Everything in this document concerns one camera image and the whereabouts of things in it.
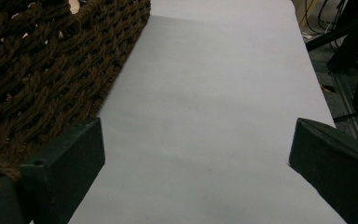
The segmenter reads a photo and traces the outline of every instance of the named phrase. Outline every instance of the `woven basket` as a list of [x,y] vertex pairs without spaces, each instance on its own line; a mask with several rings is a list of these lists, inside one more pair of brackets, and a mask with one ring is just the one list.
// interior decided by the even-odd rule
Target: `woven basket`
[[150,0],[0,0],[0,175],[95,117],[150,15]]

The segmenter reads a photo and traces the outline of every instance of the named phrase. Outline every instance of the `gray floor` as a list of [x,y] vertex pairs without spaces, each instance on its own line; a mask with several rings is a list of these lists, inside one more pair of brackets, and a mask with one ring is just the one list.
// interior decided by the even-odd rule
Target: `gray floor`
[[[320,9],[322,7],[324,0],[319,0],[318,5],[315,7],[315,9],[311,12],[310,18],[309,18],[309,25],[310,27],[319,33],[324,33],[325,30],[323,30],[319,24],[318,24],[318,14],[320,12]],[[324,21],[333,21],[334,17],[337,14],[337,5],[339,3],[339,0],[329,0],[324,8],[323,14],[322,14],[322,20]],[[322,26],[327,27],[328,23],[323,23]],[[308,27],[308,25],[305,25],[304,28],[301,29],[301,32],[305,32],[308,34],[314,34]],[[318,37],[319,35],[313,35],[312,39]],[[312,39],[304,38],[304,42],[308,42]],[[339,39],[337,41],[337,44],[340,45],[341,40]],[[325,45],[321,48],[318,48],[316,50],[313,50],[310,52],[310,59],[312,61],[312,64],[314,65],[316,76],[322,85],[327,86],[335,86],[334,79],[329,74],[329,72],[324,68],[324,65],[331,59],[331,57],[334,55],[334,50],[331,46]],[[348,80],[348,85],[354,90],[356,88],[357,80],[358,80],[358,70],[352,68],[348,74],[344,74],[342,76],[345,76],[345,78]],[[336,92],[328,92],[323,91],[324,98],[330,108],[330,112],[332,114],[333,118],[343,116],[348,114],[347,110],[345,109],[345,105],[343,103],[342,98],[340,97],[340,94]],[[353,136],[353,133],[351,132],[351,127],[349,121],[342,121],[336,123],[337,129],[346,133],[349,136]]]

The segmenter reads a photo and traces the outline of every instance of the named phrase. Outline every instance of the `white sheet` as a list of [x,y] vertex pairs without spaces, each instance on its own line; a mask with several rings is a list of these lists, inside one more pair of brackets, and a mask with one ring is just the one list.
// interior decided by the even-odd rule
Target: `white sheet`
[[101,111],[106,165],[71,223],[344,223],[288,165],[334,125],[288,0],[153,0]]

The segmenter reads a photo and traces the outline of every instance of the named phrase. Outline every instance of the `table surface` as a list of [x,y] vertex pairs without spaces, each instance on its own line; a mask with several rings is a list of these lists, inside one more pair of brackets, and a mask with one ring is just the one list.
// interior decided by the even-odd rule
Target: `table surface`
[[152,0],[101,111],[106,165],[71,223],[344,223],[288,165],[334,125],[288,0]]

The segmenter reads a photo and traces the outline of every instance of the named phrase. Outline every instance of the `wicker texture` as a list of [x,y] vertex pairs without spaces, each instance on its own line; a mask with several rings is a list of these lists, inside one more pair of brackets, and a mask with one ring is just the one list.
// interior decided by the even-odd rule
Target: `wicker texture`
[[150,0],[0,0],[0,175],[95,117],[150,13]]

